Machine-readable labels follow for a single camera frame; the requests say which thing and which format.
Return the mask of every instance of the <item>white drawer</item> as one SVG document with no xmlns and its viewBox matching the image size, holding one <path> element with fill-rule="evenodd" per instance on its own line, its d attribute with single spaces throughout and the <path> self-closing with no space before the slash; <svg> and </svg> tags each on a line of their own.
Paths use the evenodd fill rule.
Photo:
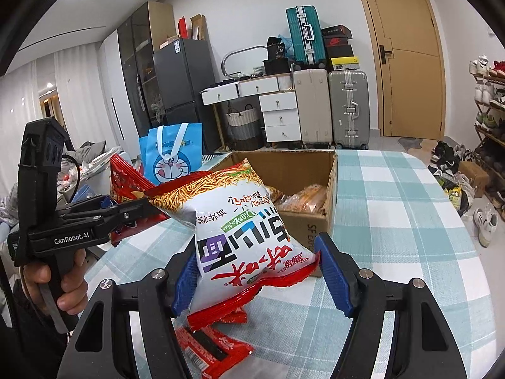
<svg viewBox="0 0 505 379">
<path fill-rule="evenodd" d="M 261 111 L 278 111 L 296 109 L 295 92 L 279 92 L 278 94 L 261 95 L 259 97 Z"/>
<path fill-rule="evenodd" d="M 264 126 L 300 124 L 298 110 L 267 111 L 263 113 Z"/>
<path fill-rule="evenodd" d="M 201 93 L 201 99 L 204 105 L 215 104 L 216 102 L 228 101 L 238 98 L 237 85 L 226 84 L 220 87 L 210 88 L 210 90 Z"/>
<path fill-rule="evenodd" d="M 300 141 L 300 125 L 292 123 L 291 125 L 265 127 L 268 142 L 282 142 L 282 141 Z"/>
<path fill-rule="evenodd" d="M 277 84 L 277 77 L 258 78 L 238 83 L 238 92 L 241 97 L 265 94 L 267 92 L 275 92 L 278 90 L 279 85 Z"/>
</svg>

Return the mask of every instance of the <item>gray suitcase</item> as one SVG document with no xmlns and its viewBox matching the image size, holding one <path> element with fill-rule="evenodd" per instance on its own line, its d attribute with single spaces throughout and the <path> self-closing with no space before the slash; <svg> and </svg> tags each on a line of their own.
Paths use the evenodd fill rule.
<svg viewBox="0 0 505 379">
<path fill-rule="evenodd" d="M 331 105 L 325 69 L 293 73 L 294 90 L 304 144 L 332 144 Z"/>
<path fill-rule="evenodd" d="M 345 69 L 331 72 L 328 79 L 333 139 L 337 149 L 368 149 L 370 105 L 367 75 L 358 69 Z"/>
</svg>

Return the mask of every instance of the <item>desk leg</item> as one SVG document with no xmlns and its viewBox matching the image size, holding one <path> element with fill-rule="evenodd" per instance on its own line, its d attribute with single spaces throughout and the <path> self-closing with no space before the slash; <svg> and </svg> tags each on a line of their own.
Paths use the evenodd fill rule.
<svg viewBox="0 0 505 379">
<path fill-rule="evenodd" d="M 218 109 L 216 108 L 216 104 L 212 104 L 212 109 L 214 110 L 214 118 L 216 119 L 216 124 L 218 126 L 219 138 L 221 139 L 221 146 L 223 150 L 226 151 L 226 144 L 224 143 L 223 130 L 221 129 L 221 119 L 219 118 Z"/>
</svg>

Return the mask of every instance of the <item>open cardboard box on refrigerator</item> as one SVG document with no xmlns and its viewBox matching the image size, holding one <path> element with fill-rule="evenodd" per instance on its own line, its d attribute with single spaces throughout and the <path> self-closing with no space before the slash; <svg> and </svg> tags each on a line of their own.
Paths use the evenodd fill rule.
<svg viewBox="0 0 505 379">
<path fill-rule="evenodd" d="M 304 247 L 314 251 L 314 239 L 319 232 L 331 234 L 333 226 L 334 190 L 337 176 L 337 156 L 324 150 L 258 150 L 234 151 L 211 170 L 217 171 L 242 162 L 252 165 L 265 185 L 291 196 L 312 184 L 327 187 L 323 212 L 305 214 L 279 210 L 288 233 Z"/>
</svg>

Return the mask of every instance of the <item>checkered tablecloth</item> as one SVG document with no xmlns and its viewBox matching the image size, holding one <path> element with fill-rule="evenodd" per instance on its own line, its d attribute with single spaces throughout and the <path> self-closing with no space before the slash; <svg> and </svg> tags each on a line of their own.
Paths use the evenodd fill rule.
<svg viewBox="0 0 505 379">
<path fill-rule="evenodd" d="M 421 277 L 438 301 L 470 378 L 481 378 L 496 358 L 487 280 L 464 224 L 421 161 L 405 153 L 338 151 L 332 237 L 337 247 L 384 280 Z M 124 240 L 86 275 L 89 294 L 104 278 L 131 282 L 165 267 L 192 234 L 169 219 Z M 328 378 L 350 320 L 335 309 L 324 278 L 289 288 L 264 287 L 245 306 L 245 325 L 219 325 L 255 351 L 222 377 Z M 183 317 L 176 324 L 183 323 Z M 384 376 L 394 313 L 387 312 L 374 379 Z M 132 332 L 140 377 L 150 377 L 138 317 Z M 190 365 L 194 377 L 199 372 Z"/>
</svg>

